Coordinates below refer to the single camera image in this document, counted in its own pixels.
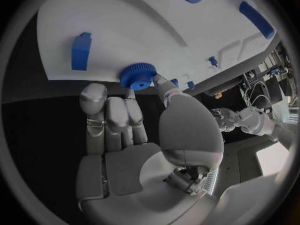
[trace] white surface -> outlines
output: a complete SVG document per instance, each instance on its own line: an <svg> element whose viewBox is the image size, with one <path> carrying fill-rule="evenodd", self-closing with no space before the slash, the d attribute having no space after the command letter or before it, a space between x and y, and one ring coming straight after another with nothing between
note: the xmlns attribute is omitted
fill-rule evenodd
<svg viewBox="0 0 300 225"><path fill-rule="evenodd" d="M256 156L262 174L268 176L278 173L283 168L289 154L289 151L280 142L259 150Z"/></svg>
<svg viewBox="0 0 300 225"><path fill-rule="evenodd" d="M239 12L244 0L47 0L37 40L49 80L119 82L133 63L148 62L181 89L266 49L271 40ZM245 0L257 10L255 4ZM76 36L90 32L87 71L71 69ZM219 61L213 68L211 56Z"/></svg>

